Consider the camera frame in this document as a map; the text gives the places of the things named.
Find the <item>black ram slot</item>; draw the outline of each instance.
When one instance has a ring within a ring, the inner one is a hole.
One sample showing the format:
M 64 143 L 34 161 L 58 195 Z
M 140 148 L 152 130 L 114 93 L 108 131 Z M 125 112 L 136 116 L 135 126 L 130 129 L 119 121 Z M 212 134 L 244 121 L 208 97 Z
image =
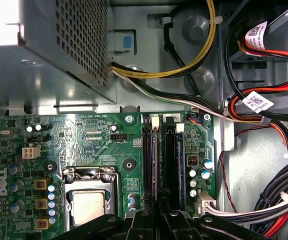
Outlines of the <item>black ram slot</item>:
M 144 208 L 152 207 L 153 172 L 151 158 L 151 122 L 149 116 L 143 116 L 142 128 L 143 144 L 143 182 L 144 182 Z
M 170 207 L 173 210 L 180 209 L 179 202 L 179 181 L 178 181 L 178 157 L 177 157 L 177 137 L 173 121 L 167 121 L 165 129 L 165 158 L 163 171 L 163 188 L 170 191 Z

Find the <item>white power connector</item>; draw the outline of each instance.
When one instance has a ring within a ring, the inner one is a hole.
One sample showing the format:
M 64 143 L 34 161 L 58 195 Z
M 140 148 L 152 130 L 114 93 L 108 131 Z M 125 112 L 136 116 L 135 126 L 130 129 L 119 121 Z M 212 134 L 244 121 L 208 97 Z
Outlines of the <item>white power connector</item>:
M 35 159 L 40 157 L 40 146 L 23 147 L 23 159 Z
M 197 198 L 197 213 L 201 217 L 207 213 L 206 204 L 216 208 L 216 200 L 214 200 L 206 191 L 201 191 Z

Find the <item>mounting screw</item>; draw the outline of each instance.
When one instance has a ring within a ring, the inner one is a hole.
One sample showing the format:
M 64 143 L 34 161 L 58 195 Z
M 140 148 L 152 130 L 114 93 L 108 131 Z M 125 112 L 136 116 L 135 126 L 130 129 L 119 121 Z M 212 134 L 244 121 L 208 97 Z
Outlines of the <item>mounting screw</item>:
M 149 215 L 149 213 L 148 212 L 142 212 L 141 214 L 140 214 L 140 216 L 143 216 L 143 217 L 146 217 L 146 216 L 148 216 Z
M 116 219 L 114 217 L 110 217 L 107 219 L 107 222 L 109 222 L 109 223 L 113 223 L 114 221 L 116 221 Z
M 176 212 L 176 211 L 171 211 L 171 212 L 169 213 L 169 215 L 171 215 L 172 217 L 176 217 L 176 216 L 178 216 L 178 212 Z
M 134 121 L 134 117 L 131 115 L 127 115 L 125 117 L 125 121 L 126 121 L 126 123 L 131 124 Z
M 204 221 L 207 223 L 212 223 L 214 220 L 211 217 L 207 216 L 204 218 Z
M 111 182 L 111 180 L 113 179 L 112 176 L 110 174 L 104 174 L 103 175 L 103 179 L 108 181 L 108 182 Z
M 205 121 L 210 121 L 210 119 L 211 119 L 211 117 L 210 117 L 209 114 L 205 114 L 205 115 L 204 115 L 204 120 L 205 120 Z
M 67 175 L 66 176 L 66 182 L 69 184 L 72 184 L 75 181 L 74 176 L 73 175 Z

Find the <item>white sticker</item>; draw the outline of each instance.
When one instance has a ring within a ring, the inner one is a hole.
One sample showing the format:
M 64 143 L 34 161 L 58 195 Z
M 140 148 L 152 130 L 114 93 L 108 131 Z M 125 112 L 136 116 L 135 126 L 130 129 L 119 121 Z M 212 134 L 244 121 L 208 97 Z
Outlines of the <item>white sticker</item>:
M 242 102 L 255 113 L 265 111 L 274 105 L 274 103 L 259 95 L 255 91 L 252 91 L 246 98 L 242 100 Z
M 267 21 L 253 27 L 245 35 L 245 40 L 255 48 L 265 49 L 264 47 L 264 33 L 267 26 Z

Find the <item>ventilation grille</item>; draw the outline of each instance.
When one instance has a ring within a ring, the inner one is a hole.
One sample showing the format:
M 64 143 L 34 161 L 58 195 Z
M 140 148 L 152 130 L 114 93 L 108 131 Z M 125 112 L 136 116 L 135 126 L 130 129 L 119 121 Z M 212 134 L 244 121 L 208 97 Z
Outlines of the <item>ventilation grille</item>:
M 56 6 L 57 44 L 107 88 L 106 0 L 56 0 Z

